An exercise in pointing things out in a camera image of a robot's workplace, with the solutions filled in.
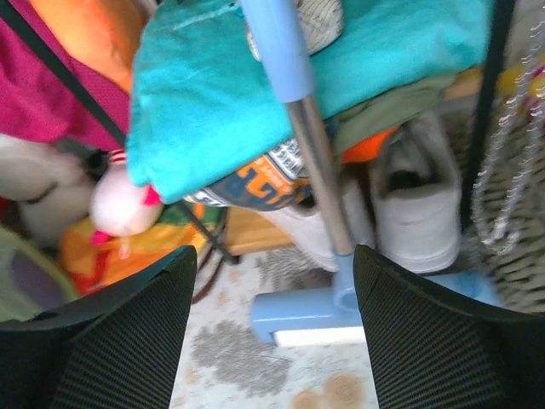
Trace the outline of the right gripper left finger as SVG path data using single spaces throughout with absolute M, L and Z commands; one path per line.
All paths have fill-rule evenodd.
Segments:
M 182 246 L 112 285 L 1 324 L 3 408 L 167 408 L 197 272 Z

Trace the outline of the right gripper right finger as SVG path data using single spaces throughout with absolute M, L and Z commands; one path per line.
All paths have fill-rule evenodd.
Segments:
M 465 297 L 368 246 L 355 291 L 381 408 L 542 408 L 544 318 Z

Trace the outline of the green trash bag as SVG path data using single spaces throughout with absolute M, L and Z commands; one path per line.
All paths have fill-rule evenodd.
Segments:
M 69 277 L 18 234 L 1 228 L 1 321 L 26 321 L 80 298 Z

